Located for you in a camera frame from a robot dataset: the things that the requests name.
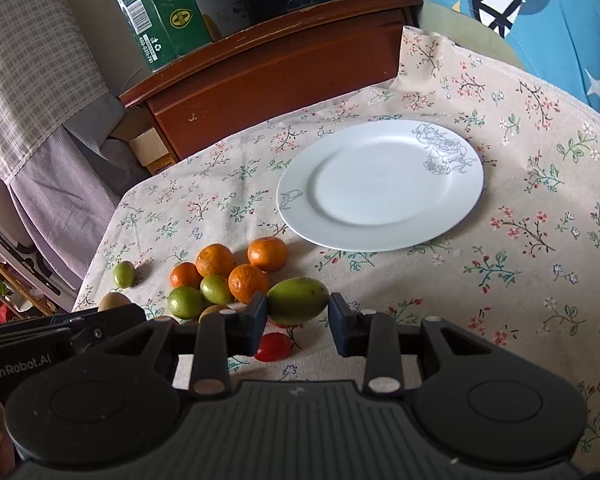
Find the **wooden cabinet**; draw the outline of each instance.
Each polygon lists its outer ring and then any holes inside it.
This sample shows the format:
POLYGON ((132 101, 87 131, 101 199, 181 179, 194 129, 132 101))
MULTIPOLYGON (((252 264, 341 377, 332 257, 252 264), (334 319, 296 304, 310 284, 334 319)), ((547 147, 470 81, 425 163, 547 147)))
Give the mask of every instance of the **wooden cabinet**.
POLYGON ((395 77, 422 0, 335 0, 200 48, 120 96, 145 102, 180 158, 277 115, 395 77))

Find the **checkered cloth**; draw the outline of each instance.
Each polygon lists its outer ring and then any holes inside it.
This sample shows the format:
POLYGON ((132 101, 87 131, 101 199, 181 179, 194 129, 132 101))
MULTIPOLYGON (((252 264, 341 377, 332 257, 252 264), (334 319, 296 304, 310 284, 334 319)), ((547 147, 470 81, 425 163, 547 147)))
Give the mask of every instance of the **checkered cloth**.
POLYGON ((0 0, 0 178, 107 92, 66 0, 0 0))

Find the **barcode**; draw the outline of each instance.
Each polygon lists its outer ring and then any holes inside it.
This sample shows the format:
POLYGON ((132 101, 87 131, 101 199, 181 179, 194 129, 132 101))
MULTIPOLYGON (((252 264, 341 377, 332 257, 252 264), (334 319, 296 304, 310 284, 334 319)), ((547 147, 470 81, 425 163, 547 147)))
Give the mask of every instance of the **barcode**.
POLYGON ((126 11, 129 13, 131 25, 133 25, 138 36, 151 28, 151 20, 146 13, 142 0, 136 0, 131 5, 126 6, 126 11))

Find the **white star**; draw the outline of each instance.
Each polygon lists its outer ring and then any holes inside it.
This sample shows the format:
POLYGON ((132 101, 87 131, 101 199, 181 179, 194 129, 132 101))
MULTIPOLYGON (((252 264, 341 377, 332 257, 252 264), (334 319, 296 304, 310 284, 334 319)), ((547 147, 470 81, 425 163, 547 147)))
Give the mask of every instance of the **white star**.
POLYGON ((584 69, 584 71, 589 76, 589 81, 591 83, 591 86, 589 87, 589 90, 587 90, 587 95, 594 95, 595 94, 598 97, 600 97, 600 79, 593 78, 591 76, 591 74, 589 73, 589 70, 584 69))

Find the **green box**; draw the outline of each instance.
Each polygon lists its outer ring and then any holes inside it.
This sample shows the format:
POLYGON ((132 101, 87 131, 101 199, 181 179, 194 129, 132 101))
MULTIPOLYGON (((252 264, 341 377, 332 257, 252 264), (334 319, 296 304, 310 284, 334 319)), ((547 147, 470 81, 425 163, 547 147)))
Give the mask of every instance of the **green box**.
POLYGON ((195 0, 117 0, 151 70, 211 42, 195 0))
POLYGON ((195 0, 153 0, 176 54, 184 56, 211 43, 211 36, 195 0))
POLYGON ((178 57, 153 0, 117 0, 151 70, 178 57))

